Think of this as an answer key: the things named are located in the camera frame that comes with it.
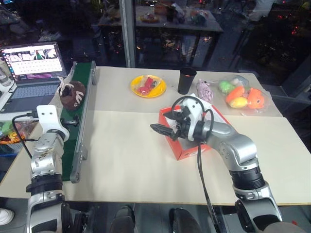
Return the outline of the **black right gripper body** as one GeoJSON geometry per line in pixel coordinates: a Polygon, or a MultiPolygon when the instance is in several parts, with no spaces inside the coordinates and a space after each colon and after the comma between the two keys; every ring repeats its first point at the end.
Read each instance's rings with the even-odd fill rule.
{"type": "Polygon", "coordinates": [[[188,107],[184,107],[181,109],[183,115],[185,117],[184,120],[175,120],[177,131],[175,132],[177,139],[183,138],[188,139],[189,141],[193,141],[192,137],[189,137],[191,119],[190,119],[190,110],[188,107]]]}

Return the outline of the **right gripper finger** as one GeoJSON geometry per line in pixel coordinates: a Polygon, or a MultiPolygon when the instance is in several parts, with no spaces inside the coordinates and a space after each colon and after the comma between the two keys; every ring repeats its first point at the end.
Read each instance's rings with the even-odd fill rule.
{"type": "Polygon", "coordinates": [[[164,135],[175,141],[177,139],[176,134],[172,128],[166,127],[162,124],[151,124],[150,127],[158,134],[164,135]]]}
{"type": "Polygon", "coordinates": [[[171,120],[184,120],[185,117],[183,115],[183,112],[179,112],[179,111],[168,111],[165,112],[164,117],[171,119],[171,120]]]}

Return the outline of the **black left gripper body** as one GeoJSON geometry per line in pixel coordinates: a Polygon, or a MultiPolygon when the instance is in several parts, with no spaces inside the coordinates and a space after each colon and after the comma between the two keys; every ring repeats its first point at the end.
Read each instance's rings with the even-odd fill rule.
{"type": "Polygon", "coordinates": [[[73,116],[73,119],[71,119],[71,120],[66,120],[63,117],[61,117],[60,122],[61,122],[62,126],[65,128],[68,128],[69,126],[77,127],[79,125],[79,122],[80,122],[80,117],[77,114],[75,114],[73,116]]]}

